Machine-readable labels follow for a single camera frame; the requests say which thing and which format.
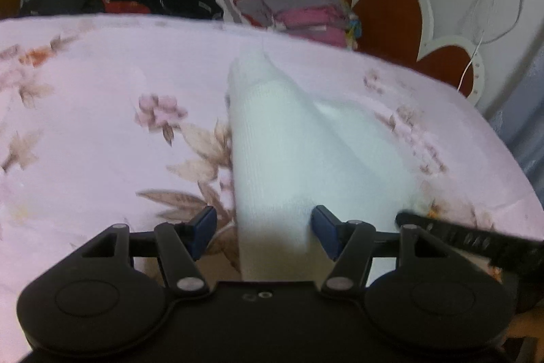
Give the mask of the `red white scalloped headboard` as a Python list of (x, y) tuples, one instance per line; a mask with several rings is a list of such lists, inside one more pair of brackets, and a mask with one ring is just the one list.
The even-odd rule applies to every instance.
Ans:
[(344, 1), (359, 20), (356, 51), (446, 83), (478, 103), (485, 84), (479, 49), (463, 36), (435, 36), (430, 0)]

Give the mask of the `pink floral bed sheet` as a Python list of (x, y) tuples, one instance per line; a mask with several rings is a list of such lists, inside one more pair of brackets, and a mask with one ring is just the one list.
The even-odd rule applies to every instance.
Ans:
[(200, 268), (242, 277), (228, 76), (260, 48), (312, 96), (360, 105), (438, 100), (455, 117), (456, 177), (485, 230), (542, 238), (539, 197), (456, 90), (357, 52), (246, 27), (157, 17), (49, 17), (1, 25), (1, 358), (29, 345), (16, 303), (35, 277), (108, 226), (149, 230), (206, 205), (219, 225)]

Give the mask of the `white knit sweater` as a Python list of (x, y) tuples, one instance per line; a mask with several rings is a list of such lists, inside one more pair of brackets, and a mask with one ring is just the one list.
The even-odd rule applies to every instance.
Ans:
[(260, 48), (228, 76), (242, 278), (321, 283), (332, 267), (312, 233), (319, 205), (339, 220), (395, 229), (403, 210), (490, 229), (456, 177), (455, 117), (443, 102), (360, 105), (312, 96)]

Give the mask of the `stack of folded clothes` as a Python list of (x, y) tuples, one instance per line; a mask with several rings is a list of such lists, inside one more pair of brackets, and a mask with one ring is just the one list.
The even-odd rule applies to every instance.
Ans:
[(357, 49), (360, 20), (347, 0), (219, 0), (224, 21)]

